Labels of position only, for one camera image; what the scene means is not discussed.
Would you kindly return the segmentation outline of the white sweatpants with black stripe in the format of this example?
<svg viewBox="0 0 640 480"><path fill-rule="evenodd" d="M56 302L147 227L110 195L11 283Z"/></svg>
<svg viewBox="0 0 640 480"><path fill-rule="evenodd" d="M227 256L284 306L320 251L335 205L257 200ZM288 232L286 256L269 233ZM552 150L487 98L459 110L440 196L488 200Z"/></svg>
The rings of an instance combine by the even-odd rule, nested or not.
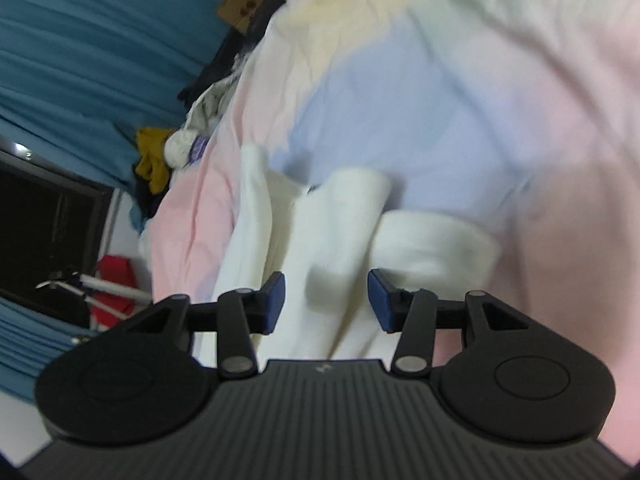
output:
<svg viewBox="0 0 640 480"><path fill-rule="evenodd" d="M260 367L271 360L374 359L389 363L386 335L367 300L380 269L408 290L461 299L484 287L498 242L448 214L385 210L390 180L367 168L334 171L306 188L270 169L257 145L241 151L240 208L213 295L258 289L280 271L285 302L277 326L256 337Z"/></svg>

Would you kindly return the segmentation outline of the white crumpled clothes pile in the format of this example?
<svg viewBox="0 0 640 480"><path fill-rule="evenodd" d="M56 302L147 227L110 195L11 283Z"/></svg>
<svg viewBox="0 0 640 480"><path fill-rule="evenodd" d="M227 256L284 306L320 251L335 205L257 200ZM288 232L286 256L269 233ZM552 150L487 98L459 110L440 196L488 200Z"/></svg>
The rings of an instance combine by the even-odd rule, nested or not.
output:
<svg viewBox="0 0 640 480"><path fill-rule="evenodd" d="M231 101L238 80L238 76L228 76L216 81L195 100L183 125L165 142L164 159L170 169L190 165L194 161L193 153L206 148Z"/></svg>

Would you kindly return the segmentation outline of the white garment steamer stand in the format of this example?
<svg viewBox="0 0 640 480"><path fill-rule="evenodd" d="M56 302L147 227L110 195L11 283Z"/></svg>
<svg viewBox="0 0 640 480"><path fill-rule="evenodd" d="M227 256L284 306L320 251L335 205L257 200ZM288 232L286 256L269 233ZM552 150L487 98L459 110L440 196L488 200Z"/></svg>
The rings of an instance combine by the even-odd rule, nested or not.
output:
<svg viewBox="0 0 640 480"><path fill-rule="evenodd" d="M132 300L135 306L147 307L152 304L152 296L149 292L134 287L117 284L96 278L88 274L73 273L53 273L47 281L35 286L35 289L59 288L84 300L89 306L96 307L118 320L126 320L128 315L109 307L104 302L93 298L93 292L105 292L106 294Z"/></svg>

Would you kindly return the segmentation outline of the mustard yellow garment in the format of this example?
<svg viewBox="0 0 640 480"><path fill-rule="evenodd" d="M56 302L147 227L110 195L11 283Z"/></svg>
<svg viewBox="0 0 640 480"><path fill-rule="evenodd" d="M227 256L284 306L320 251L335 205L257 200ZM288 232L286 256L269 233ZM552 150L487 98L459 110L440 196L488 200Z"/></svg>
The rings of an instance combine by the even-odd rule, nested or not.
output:
<svg viewBox="0 0 640 480"><path fill-rule="evenodd" d="M166 141L174 133L172 129L143 127L136 132L140 159L134 174L145 180L153 195L158 195L168 185L171 170L164 157Z"/></svg>

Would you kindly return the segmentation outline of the dark window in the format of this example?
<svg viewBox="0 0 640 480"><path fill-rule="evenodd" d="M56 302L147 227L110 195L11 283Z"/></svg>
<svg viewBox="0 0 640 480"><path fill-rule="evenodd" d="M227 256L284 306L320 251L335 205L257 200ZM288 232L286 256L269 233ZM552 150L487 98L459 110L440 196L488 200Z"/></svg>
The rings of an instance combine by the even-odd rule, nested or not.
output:
<svg viewBox="0 0 640 480"><path fill-rule="evenodd" d="M96 267L112 189L1 153L1 298L87 328L84 300L39 285Z"/></svg>

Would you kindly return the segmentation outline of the left blue curtain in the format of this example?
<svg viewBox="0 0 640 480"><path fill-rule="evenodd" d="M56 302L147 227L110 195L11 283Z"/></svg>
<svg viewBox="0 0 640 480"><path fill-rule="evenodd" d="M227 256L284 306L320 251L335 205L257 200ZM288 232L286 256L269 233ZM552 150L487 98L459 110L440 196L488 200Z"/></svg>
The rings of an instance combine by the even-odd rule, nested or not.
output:
<svg viewBox="0 0 640 480"><path fill-rule="evenodd" d="M36 381L47 365L97 334L1 299L1 390L34 404Z"/></svg>

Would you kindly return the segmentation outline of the blue curtain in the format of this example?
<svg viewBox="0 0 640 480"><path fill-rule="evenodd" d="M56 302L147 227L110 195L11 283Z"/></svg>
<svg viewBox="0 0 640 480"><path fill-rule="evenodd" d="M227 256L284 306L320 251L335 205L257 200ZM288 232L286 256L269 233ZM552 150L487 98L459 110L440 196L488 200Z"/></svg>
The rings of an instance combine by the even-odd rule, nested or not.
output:
<svg viewBox="0 0 640 480"><path fill-rule="evenodd" d="M1 299L1 390L34 404L36 381L47 365L97 334Z"/></svg>
<svg viewBox="0 0 640 480"><path fill-rule="evenodd" d="M136 133L175 127L179 92L227 35L218 0L1 0L1 133L130 188Z"/></svg>

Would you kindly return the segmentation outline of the pastel tie-dye duvet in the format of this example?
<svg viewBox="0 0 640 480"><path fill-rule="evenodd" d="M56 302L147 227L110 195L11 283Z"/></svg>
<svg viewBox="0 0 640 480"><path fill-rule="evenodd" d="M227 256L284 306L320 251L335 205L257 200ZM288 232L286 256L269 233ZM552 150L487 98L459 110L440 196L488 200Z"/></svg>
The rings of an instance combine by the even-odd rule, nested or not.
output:
<svg viewBox="0 0 640 480"><path fill-rule="evenodd" d="M638 460L639 0L286 0L149 226L156 299L217 298L247 145L493 237L482 289L605 362L602 440Z"/></svg>

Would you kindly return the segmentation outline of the right blue curtain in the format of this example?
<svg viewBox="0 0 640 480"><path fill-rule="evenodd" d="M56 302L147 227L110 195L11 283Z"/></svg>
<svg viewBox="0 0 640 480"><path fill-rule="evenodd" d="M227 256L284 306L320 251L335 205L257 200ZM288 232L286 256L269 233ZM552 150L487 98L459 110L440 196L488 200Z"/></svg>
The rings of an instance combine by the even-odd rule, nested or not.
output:
<svg viewBox="0 0 640 480"><path fill-rule="evenodd" d="M218 0L1 0L1 133L130 188L136 133L175 127L179 92L227 35Z"/></svg>

